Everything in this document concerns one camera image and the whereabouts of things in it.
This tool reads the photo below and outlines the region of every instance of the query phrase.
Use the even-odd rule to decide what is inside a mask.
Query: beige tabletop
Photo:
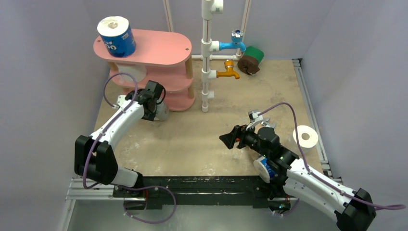
[[[257,175],[253,166],[256,153],[248,148],[229,150],[219,140],[220,135],[231,132],[235,125],[248,124],[249,111],[263,111],[280,102],[294,107],[299,125],[310,126],[292,61],[263,61],[256,76],[243,74],[235,63],[240,79],[211,80],[215,98],[207,113],[201,111],[201,65],[201,61],[193,61],[194,105],[184,112],[170,112],[168,121],[138,121],[115,149],[120,166],[145,176]],[[211,69],[224,71],[223,61],[211,61]],[[106,94],[115,102],[121,88],[110,83]],[[103,101],[96,128],[114,112]],[[290,109],[279,106],[264,117],[277,123],[275,132],[285,144],[294,129]],[[313,168],[322,171],[316,148],[306,158]]]

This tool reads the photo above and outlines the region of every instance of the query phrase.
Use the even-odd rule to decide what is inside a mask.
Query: orange faucet
[[[217,78],[218,77],[232,77],[232,76],[234,76],[235,79],[240,78],[240,75],[236,71],[234,71],[234,61],[233,60],[226,60],[224,62],[224,66],[227,71],[225,72],[217,71]]]

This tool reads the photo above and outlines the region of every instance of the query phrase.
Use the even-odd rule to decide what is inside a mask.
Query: blue faucet
[[[246,50],[245,44],[242,42],[243,38],[243,31],[240,30],[234,30],[232,32],[231,40],[232,42],[230,43],[219,43],[219,50],[224,50],[224,49],[241,49],[242,52]]]

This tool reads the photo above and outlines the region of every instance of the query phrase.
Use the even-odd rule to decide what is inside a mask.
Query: shelf
[[[195,100],[194,98],[190,99],[188,96],[188,91],[182,91],[179,93],[168,93],[165,98],[165,103],[170,109],[170,111],[181,112],[189,109]]]
[[[168,93],[176,93],[186,90],[192,84],[192,78],[187,78],[185,65],[172,67],[147,66],[146,77],[138,83],[139,88],[144,88],[147,81],[155,81],[164,86]],[[109,76],[117,71],[110,71]],[[135,88],[134,83],[124,81],[120,76],[116,76],[112,81],[123,88]]]
[[[191,42],[182,34],[139,29],[132,29],[132,34],[136,41],[136,51],[131,56],[111,56],[100,36],[93,43],[93,50],[108,62],[149,66],[176,66],[191,55]]]

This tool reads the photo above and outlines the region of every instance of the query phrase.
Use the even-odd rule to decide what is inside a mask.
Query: blue faucet handle
[[[232,42],[240,43],[242,42],[242,38],[243,38],[243,31],[240,31],[240,30],[232,31],[232,35],[231,35]]]

